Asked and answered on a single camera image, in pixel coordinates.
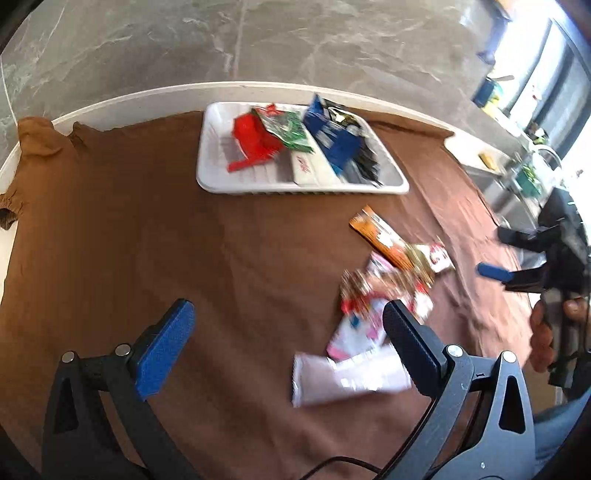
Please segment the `person right hand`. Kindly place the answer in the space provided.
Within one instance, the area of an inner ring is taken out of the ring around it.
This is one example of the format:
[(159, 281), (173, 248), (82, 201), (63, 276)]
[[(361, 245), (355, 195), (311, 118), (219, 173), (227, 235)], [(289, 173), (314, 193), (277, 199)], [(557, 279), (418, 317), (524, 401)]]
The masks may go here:
[[(563, 304), (563, 311), (571, 320), (585, 324), (588, 318), (588, 305), (584, 298), (568, 300)], [(532, 336), (530, 339), (530, 363), (538, 372), (546, 372), (554, 362), (556, 352), (553, 348), (554, 335), (552, 329), (544, 322), (545, 306), (539, 300), (530, 316)]]

